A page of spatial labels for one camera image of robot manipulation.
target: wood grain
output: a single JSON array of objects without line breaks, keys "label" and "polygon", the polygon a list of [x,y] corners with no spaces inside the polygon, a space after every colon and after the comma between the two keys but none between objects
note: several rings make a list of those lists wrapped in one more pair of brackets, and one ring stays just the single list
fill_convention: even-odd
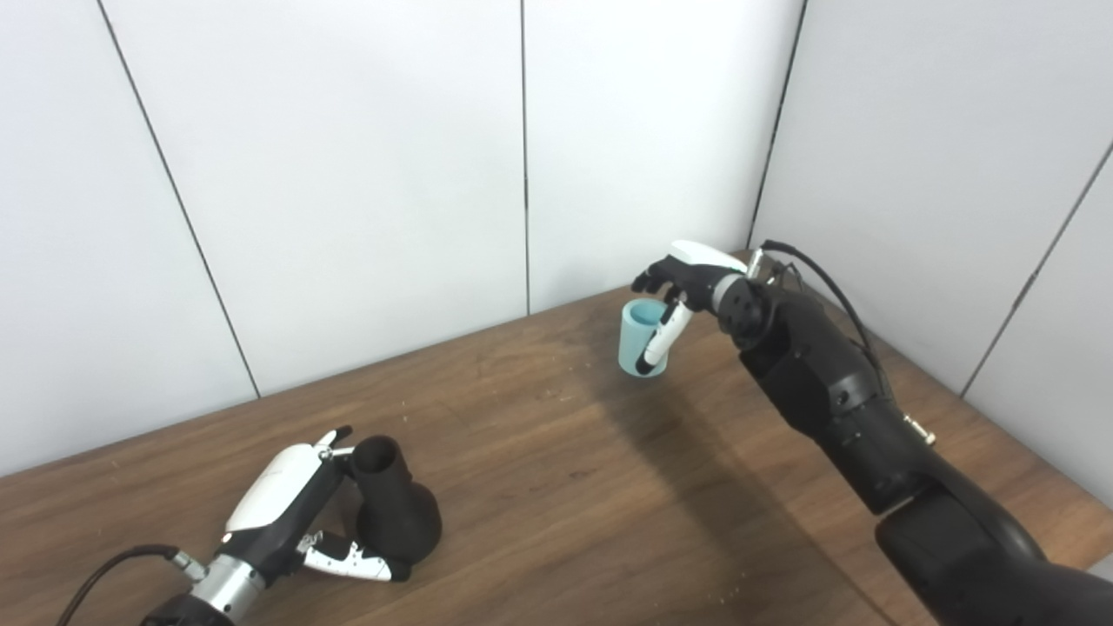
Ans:
[{"label": "wood grain", "polygon": [[[93,568],[135,544],[207,557],[278,450],[349,423],[355,438],[402,443],[441,502],[442,545],[405,584],[298,573],[244,626],[930,624],[874,546],[876,520],[784,424],[710,316],[662,376],[618,369],[629,297],[602,294],[0,480],[3,623],[52,624]],[[1085,567],[1113,551],[1113,513],[881,350],[906,411],[1054,560]],[[337,527],[342,509],[323,525]],[[73,624],[137,624],[184,588],[165,564],[131,561]]]}]

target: black vase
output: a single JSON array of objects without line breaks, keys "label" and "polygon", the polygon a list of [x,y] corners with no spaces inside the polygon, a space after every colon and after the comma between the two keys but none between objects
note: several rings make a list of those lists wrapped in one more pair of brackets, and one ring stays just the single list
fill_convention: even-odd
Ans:
[{"label": "black vase", "polygon": [[398,442],[383,434],[364,439],[352,451],[352,473],[363,495],[356,534],[365,548],[392,571],[427,557],[441,540],[441,511],[433,493],[413,481]]}]

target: cable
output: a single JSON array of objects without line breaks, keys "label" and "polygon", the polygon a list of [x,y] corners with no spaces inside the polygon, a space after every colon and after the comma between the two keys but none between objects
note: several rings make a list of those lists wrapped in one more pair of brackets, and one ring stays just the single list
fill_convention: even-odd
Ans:
[{"label": "cable", "polygon": [[824,281],[824,284],[827,285],[827,288],[831,290],[831,293],[835,294],[835,299],[838,300],[838,303],[843,306],[843,310],[846,311],[846,315],[847,317],[850,319],[850,323],[854,324],[854,329],[858,332],[859,335],[861,335],[863,353],[866,355],[866,359],[869,361],[869,363],[874,366],[874,370],[877,371],[877,378],[881,383],[884,392],[892,398],[893,389],[889,387],[889,378],[888,375],[886,375],[885,370],[881,368],[881,361],[877,358],[877,353],[874,351],[874,344],[870,343],[869,341],[869,334],[866,333],[866,326],[861,323],[861,319],[858,317],[858,312],[854,310],[854,305],[850,304],[850,301],[846,297],[846,294],[844,294],[843,290],[838,288],[838,285],[835,284],[835,280],[831,278],[830,275],[827,274],[827,272],[825,272],[824,268],[820,267],[818,263],[812,261],[810,256],[796,250],[796,247],[794,246],[790,246],[781,242],[775,242],[772,239],[766,239],[766,242],[761,244],[761,250],[768,252],[782,252],[789,256],[795,256],[796,258],[800,260],[801,263],[810,267],[811,271],[815,272]]},{"label": "cable", "polygon": [[129,550],[124,550],[122,552],[116,555],[115,557],[105,561],[105,565],[97,568],[97,571],[92,573],[92,576],[85,581],[83,585],[73,594],[73,599],[67,605],[66,610],[62,612],[61,617],[58,618],[56,626],[66,626],[69,624],[70,618],[73,617],[73,612],[80,606],[81,600],[89,595],[89,590],[92,586],[100,580],[100,577],[108,573],[109,569],[116,567],[117,565],[128,560],[132,557],[145,557],[145,556],[159,556],[166,560],[173,559],[180,550],[175,546],[165,546],[161,544],[154,544],[148,546],[136,546]]}]

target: white wall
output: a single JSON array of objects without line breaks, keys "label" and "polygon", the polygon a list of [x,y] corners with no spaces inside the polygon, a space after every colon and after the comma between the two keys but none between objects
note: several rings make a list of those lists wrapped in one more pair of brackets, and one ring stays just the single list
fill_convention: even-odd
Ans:
[{"label": "white wall", "polygon": [[754,244],[961,390],[1113,136],[1113,3],[808,4]]},{"label": "white wall", "polygon": [[533,311],[743,247],[800,2],[526,0]]},{"label": "white wall", "polygon": [[966,395],[1109,506],[1111,236],[1113,166],[1106,164]]},{"label": "white wall", "polygon": [[105,7],[197,242],[97,3],[0,8],[0,473],[254,398],[214,288],[270,393],[740,247],[800,2],[526,0],[528,111],[513,0]]},{"label": "white wall", "polygon": [[264,393],[526,313],[518,2],[106,6]]},{"label": "white wall", "polygon": [[95,2],[0,3],[0,475],[255,398]]}]

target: plastic cup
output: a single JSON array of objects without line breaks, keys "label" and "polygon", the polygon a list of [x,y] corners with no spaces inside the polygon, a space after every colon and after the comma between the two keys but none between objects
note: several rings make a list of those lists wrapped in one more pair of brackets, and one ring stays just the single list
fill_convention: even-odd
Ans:
[{"label": "plastic cup", "polygon": [[619,366],[631,376],[648,379],[664,371],[669,363],[669,355],[653,368],[648,374],[639,374],[634,369],[634,363],[641,356],[649,338],[657,330],[657,324],[664,314],[666,305],[659,300],[639,297],[631,300],[622,307],[622,330],[619,332]]}]

